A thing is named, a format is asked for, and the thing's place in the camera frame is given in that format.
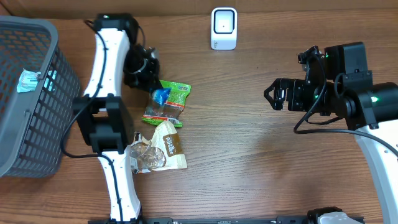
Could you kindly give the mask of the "blue Oreo packet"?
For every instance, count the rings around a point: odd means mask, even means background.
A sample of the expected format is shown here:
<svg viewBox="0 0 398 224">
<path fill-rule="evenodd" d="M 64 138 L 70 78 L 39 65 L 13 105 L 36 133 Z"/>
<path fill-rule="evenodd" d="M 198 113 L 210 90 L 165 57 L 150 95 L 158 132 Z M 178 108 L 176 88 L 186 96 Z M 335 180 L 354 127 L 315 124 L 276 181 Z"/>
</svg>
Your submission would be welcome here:
<svg viewBox="0 0 398 224">
<path fill-rule="evenodd" d="M 152 116 L 162 115 L 165 109 L 165 103 L 168 100 L 170 94 L 171 94 L 170 88 L 162 88 L 155 90 L 150 96 L 145 114 Z"/>
</svg>

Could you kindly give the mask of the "grey plastic shopping basket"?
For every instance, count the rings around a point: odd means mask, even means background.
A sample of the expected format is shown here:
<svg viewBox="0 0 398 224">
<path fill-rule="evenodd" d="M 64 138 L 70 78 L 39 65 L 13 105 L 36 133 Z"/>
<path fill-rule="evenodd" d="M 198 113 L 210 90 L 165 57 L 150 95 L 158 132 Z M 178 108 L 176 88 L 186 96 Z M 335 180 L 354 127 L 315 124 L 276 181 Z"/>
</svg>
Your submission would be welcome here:
<svg viewBox="0 0 398 224">
<path fill-rule="evenodd" d="M 41 72 L 35 91 L 18 93 L 23 70 Z M 48 75 L 57 71 L 55 81 Z M 53 91 L 44 87 L 54 82 Z M 60 141 L 70 123 L 80 81 L 43 19 L 1 16 L 1 175 L 46 177 L 58 171 Z"/>
</svg>

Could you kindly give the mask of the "white barcode scanner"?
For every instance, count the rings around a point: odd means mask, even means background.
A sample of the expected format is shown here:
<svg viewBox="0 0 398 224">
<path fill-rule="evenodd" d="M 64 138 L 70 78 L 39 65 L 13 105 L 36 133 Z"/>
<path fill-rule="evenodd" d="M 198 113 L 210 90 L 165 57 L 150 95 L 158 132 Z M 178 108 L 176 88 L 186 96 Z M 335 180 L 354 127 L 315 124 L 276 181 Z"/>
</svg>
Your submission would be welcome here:
<svg viewBox="0 0 398 224">
<path fill-rule="evenodd" d="M 211 12 L 211 48 L 234 50 L 237 44 L 238 13 L 233 7 L 216 7 Z"/>
</svg>

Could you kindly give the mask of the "light teal snack packet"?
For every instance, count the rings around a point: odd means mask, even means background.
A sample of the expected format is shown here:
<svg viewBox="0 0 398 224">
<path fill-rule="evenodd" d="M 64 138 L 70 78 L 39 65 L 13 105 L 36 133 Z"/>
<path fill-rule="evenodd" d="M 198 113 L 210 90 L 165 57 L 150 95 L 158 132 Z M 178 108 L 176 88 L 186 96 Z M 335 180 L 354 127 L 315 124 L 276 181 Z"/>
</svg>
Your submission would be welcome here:
<svg viewBox="0 0 398 224">
<path fill-rule="evenodd" d="M 41 72 L 32 72 L 26 69 L 23 70 L 19 77 L 19 81 L 17 84 L 17 92 L 18 93 L 27 93 L 30 91 L 35 91 L 39 81 L 38 77 L 41 75 Z M 57 77 L 56 70 L 50 70 L 48 75 L 55 81 Z M 45 79 L 44 87 L 47 88 L 49 91 L 53 91 L 55 87 L 53 87 L 54 82 L 51 81 L 49 78 Z"/>
</svg>

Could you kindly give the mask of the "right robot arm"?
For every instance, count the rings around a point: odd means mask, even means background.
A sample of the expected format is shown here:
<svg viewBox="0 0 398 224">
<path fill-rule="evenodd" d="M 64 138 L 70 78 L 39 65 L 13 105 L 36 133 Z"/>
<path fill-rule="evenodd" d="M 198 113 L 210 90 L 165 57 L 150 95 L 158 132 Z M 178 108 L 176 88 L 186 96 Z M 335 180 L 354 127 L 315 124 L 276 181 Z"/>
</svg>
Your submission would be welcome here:
<svg viewBox="0 0 398 224">
<path fill-rule="evenodd" d="M 363 42 L 297 55 L 305 78 L 278 78 L 264 90 L 274 110 L 303 112 L 296 134 L 352 134 L 368 163 L 384 223 L 397 223 L 397 84 L 375 84 Z"/>
</svg>

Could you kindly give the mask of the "beige cookie bag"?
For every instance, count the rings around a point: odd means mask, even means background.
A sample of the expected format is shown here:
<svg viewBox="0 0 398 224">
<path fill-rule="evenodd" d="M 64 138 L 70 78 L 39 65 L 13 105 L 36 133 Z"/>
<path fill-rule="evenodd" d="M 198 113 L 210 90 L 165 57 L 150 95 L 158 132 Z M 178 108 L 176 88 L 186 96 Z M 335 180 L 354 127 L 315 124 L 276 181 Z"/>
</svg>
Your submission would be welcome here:
<svg viewBox="0 0 398 224">
<path fill-rule="evenodd" d="M 180 136 L 170 121 L 160 123 L 151 139 L 135 132 L 129 147 L 133 174 L 187 168 Z"/>
</svg>

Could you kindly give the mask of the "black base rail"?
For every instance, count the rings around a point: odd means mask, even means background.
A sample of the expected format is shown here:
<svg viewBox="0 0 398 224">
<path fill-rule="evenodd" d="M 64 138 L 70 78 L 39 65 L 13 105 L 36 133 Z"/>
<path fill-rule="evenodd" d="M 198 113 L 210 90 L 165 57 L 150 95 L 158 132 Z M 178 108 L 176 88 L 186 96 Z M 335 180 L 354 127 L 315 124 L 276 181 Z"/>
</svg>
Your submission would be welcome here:
<svg viewBox="0 0 398 224">
<path fill-rule="evenodd" d="M 349 217 L 338 207 L 310 210 L 306 215 L 279 216 L 275 218 L 214 218 L 173 219 L 170 217 L 144 218 L 123 223 L 143 224 L 308 224 L 308 223 L 365 223 L 363 217 Z"/>
</svg>

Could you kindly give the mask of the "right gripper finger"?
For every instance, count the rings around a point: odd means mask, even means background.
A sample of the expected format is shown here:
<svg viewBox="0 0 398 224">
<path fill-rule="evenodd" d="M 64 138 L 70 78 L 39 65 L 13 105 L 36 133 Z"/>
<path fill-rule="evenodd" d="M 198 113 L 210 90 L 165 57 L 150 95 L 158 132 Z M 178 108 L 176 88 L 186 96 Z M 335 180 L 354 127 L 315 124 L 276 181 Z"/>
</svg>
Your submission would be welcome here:
<svg viewBox="0 0 398 224">
<path fill-rule="evenodd" d="M 286 98 L 286 92 L 284 89 L 274 89 L 273 91 L 272 107 L 274 110 L 283 110 L 284 102 Z"/>
<path fill-rule="evenodd" d="M 264 98 L 267 100 L 285 100 L 288 79 L 277 78 L 271 86 L 264 90 Z"/>
</svg>

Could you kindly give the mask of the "green snack bag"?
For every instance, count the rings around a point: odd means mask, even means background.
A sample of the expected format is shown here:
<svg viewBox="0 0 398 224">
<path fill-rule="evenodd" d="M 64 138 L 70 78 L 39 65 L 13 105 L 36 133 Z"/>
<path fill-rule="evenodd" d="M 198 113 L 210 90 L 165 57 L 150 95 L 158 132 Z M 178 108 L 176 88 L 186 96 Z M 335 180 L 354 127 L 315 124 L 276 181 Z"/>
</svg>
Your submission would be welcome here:
<svg viewBox="0 0 398 224">
<path fill-rule="evenodd" d="M 162 115 L 152 116 L 142 115 L 142 120 L 151 125 L 159 125 L 163 121 L 170 121 L 176 128 L 181 128 L 183 123 L 178 119 L 179 115 L 185 109 L 186 99 L 191 92 L 191 85 L 178 82 L 160 80 L 162 88 L 170 88 L 171 94 L 165 103 L 165 109 Z"/>
</svg>

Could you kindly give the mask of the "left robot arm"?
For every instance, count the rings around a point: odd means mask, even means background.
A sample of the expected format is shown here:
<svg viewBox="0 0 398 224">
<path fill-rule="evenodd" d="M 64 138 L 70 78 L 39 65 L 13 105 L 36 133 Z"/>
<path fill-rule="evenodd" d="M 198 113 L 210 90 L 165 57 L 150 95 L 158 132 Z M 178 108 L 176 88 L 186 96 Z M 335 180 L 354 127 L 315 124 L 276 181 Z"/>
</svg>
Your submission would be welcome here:
<svg viewBox="0 0 398 224">
<path fill-rule="evenodd" d="M 121 97 L 127 85 L 153 93 L 161 89 L 159 54 L 139 44 L 142 27 L 129 13 L 98 14 L 85 24 L 95 33 L 95 61 L 83 96 L 72 103 L 74 117 L 91 157 L 99 160 L 111 211 L 106 223 L 142 223 L 134 188 L 131 148 L 134 123 Z"/>
</svg>

